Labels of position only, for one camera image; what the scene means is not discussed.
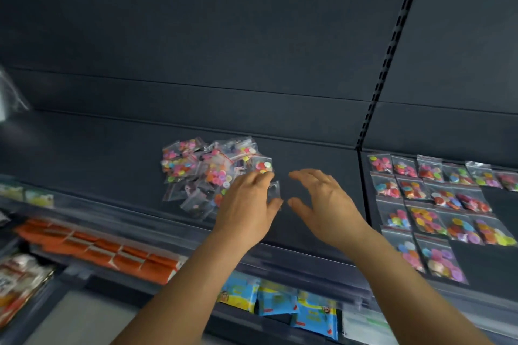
gray floor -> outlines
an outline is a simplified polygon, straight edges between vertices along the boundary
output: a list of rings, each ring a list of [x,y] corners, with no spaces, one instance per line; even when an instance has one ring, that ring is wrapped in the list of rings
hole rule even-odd
[[[133,319],[137,309],[92,293],[71,291],[61,300],[25,345],[108,345]],[[231,345],[204,336],[203,345]]]

hand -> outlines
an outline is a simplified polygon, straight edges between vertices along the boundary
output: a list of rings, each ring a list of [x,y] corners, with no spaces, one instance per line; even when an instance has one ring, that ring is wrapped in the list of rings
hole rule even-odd
[[[299,198],[291,198],[288,204],[321,241],[336,247],[350,256],[364,236],[372,231],[338,182],[322,171],[305,169],[290,172],[290,178],[298,180],[311,195],[313,209]]]
[[[283,203],[275,198],[266,204],[274,176],[272,172],[251,172],[236,178],[223,198],[213,232],[235,238],[245,253],[259,243]]]

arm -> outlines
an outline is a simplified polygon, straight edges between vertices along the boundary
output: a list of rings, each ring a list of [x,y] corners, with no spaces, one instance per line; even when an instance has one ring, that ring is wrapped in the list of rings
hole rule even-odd
[[[217,296],[241,258],[268,232],[282,205],[266,204],[274,174],[240,176],[225,195],[213,231],[113,345],[198,344]]]
[[[289,175],[308,189],[313,209],[299,198],[288,204],[316,237],[353,260],[401,345],[491,344],[365,222],[332,176],[317,170]]]

forearm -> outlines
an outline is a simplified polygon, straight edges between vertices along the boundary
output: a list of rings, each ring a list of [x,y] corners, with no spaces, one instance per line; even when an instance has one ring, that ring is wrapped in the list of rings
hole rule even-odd
[[[212,233],[113,344],[198,343],[223,284],[246,251]]]
[[[490,344],[378,232],[367,232],[362,246],[349,256],[369,281],[401,345]]]

blue package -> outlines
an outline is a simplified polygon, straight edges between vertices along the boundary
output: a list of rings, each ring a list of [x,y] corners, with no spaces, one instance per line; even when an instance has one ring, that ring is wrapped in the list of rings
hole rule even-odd
[[[297,301],[297,313],[292,316],[291,327],[309,330],[338,341],[336,309],[309,304],[306,299]]]
[[[253,313],[260,279],[234,271],[221,289],[217,301]]]
[[[259,288],[259,316],[297,312],[297,296],[269,288]]]

